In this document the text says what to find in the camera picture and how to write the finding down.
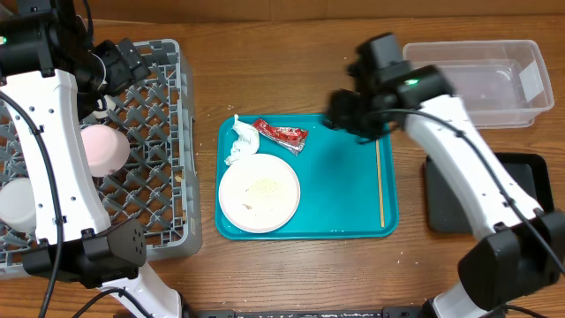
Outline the wooden chopstick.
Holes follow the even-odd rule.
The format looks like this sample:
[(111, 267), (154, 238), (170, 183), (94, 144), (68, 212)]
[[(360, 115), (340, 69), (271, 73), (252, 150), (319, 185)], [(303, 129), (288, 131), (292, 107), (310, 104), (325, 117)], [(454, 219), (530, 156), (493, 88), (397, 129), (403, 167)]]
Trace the wooden chopstick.
[(378, 191), (379, 191), (380, 227), (384, 228), (386, 225), (386, 221), (384, 214), (384, 196), (383, 196), (383, 184), (382, 184), (380, 142), (378, 140), (375, 142), (375, 148), (376, 148), (376, 169), (377, 169)]

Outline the white paper cup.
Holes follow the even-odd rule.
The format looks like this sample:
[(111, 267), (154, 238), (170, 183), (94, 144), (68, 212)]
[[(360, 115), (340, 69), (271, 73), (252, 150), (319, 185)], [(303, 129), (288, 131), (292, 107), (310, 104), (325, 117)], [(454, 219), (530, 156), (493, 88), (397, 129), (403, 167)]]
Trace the white paper cup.
[(96, 119), (104, 119), (109, 115), (110, 111), (114, 111), (117, 105), (109, 95), (103, 96), (97, 101), (97, 107), (92, 112), (92, 116)]

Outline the red snack wrapper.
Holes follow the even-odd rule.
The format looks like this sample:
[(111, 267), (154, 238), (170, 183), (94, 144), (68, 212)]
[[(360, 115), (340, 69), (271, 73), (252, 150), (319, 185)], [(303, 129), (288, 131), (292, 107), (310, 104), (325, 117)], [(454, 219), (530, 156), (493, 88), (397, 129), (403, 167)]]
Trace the red snack wrapper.
[(286, 148), (293, 155), (298, 155), (304, 149), (309, 134), (301, 128), (272, 126), (262, 118), (253, 122), (252, 126), (261, 135)]

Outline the small white plate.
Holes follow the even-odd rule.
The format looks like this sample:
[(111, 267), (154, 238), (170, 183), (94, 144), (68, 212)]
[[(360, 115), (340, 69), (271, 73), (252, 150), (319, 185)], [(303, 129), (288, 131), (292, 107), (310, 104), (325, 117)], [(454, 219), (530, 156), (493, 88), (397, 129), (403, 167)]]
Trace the small white plate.
[(113, 174), (128, 161), (130, 143), (118, 130), (106, 125), (90, 125), (80, 133), (93, 177)]

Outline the white napkin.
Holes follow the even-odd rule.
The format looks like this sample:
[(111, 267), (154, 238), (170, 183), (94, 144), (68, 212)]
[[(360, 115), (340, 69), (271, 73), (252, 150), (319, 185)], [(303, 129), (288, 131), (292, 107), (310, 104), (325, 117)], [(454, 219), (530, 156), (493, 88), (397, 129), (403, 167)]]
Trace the white napkin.
[(237, 134), (237, 140), (233, 142), (230, 154), (224, 160), (228, 166), (244, 157), (256, 154), (260, 148), (259, 131), (254, 126), (240, 121), (238, 114), (234, 115), (232, 130)]

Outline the large white plate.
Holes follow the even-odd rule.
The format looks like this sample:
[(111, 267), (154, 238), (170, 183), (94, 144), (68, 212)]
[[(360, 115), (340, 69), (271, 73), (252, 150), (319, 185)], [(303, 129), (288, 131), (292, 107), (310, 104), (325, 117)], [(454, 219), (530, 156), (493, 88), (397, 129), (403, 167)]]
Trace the large white plate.
[(296, 172), (268, 154), (233, 163), (220, 179), (223, 215), (239, 230), (268, 233), (283, 227), (297, 212), (301, 188)]

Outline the grey metal bowl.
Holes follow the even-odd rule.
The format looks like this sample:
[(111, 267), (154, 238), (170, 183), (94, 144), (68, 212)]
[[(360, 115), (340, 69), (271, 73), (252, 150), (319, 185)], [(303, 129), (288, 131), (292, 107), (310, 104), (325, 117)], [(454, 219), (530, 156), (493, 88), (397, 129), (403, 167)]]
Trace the grey metal bowl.
[(35, 230), (34, 192), (29, 178), (14, 179), (2, 187), (1, 220), (15, 231)]

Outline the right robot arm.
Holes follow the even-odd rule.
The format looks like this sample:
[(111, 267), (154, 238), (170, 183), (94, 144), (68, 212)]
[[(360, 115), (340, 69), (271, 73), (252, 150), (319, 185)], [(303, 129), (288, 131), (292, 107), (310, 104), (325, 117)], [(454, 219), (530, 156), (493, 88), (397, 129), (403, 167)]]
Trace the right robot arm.
[(564, 214), (544, 211), (507, 173), (442, 72), (412, 67), (391, 33), (363, 42), (357, 55), (348, 68), (354, 88), (331, 94), (324, 125), (362, 143), (403, 130), (447, 181), (477, 241), (458, 262), (456, 284), (418, 315), (495, 317), (556, 284), (564, 274)]

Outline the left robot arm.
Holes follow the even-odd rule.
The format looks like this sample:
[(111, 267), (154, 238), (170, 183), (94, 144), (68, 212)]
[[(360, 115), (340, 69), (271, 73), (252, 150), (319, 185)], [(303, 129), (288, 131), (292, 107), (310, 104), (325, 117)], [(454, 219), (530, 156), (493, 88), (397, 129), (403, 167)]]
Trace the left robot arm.
[(109, 220), (87, 164), (80, 120), (145, 79), (129, 40), (93, 42), (71, 1), (28, 0), (1, 24), (1, 97), (34, 192), (36, 248), (24, 270), (115, 295), (136, 317), (187, 317), (191, 308), (147, 263), (139, 222)]

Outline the teal plastic serving tray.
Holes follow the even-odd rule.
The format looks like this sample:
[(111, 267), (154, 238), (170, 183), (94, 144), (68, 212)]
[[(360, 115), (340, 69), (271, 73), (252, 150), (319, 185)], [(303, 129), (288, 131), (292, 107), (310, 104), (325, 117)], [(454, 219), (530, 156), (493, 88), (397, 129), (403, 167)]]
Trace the teal plastic serving tray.
[(399, 223), (391, 140), (380, 142), (384, 214), (380, 227), (375, 142), (357, 144), (356, 137), (328, 129), (321, 114), (265, 115), (272, 126), (297, 127), (309, 132), (299, 155), (261, 138), (259, 151), (283, 159), (296, 172), (301, 199), (295, 215), (280, 229), (258, 234), (239, 230), (215, 211), (219, 233), (231, 240), (365, 239), (384, 238)]

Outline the black plastic tray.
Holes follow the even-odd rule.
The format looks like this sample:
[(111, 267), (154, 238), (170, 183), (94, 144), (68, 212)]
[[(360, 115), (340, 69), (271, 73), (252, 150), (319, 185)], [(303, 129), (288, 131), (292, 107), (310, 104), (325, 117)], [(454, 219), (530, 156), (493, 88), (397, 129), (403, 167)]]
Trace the black plastic tray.
[[(555, 210), (545, 159), (537, 154), (496, 153), (508, 174), (542, 207)], [(438, 233), (472, 234), (471, 226), (455, 193), (428, 155), (423, 165), (429, 228)]]

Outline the grey plastic dish rack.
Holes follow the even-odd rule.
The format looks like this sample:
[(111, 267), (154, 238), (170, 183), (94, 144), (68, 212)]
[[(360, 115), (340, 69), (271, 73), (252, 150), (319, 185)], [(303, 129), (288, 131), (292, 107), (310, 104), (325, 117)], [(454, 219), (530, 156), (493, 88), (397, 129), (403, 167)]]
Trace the grey plastic dish rack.
[(192, 71), (177, 42), (141, 42), (150, 75), (116, 96), (102, 120), (130, 143), (125, 166), (95, 178), (80, 135), (75, 77), (57, 71), (11, 76), (2, 87), (27, 175), (34, 186), (34, 235), (51, 245), (75, 241), (134, 219), (138, 252), (150, 261), (195, 254), (201, 247), (200, 190), (193, 162)]

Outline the clear plastic storage bin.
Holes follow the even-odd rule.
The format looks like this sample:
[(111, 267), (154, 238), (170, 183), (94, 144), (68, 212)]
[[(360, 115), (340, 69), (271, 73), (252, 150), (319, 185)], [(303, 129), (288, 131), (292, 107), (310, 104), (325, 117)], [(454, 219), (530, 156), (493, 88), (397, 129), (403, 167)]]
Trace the clear plastic storage bin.
[(477, 128), (528, 127), (554, 106), (544, 58), (532, 40), (414, 42), (403, 56), (416, 68), (438, 66)]

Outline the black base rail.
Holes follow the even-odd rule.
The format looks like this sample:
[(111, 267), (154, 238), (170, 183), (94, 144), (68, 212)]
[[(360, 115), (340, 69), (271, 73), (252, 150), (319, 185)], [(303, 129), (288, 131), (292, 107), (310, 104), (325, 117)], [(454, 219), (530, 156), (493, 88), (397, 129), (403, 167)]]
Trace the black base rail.
[(422, 306), (383, 307), (374, 310), (267, 311), (235, 310), (197, 311), (198, 318), (424, 318)]

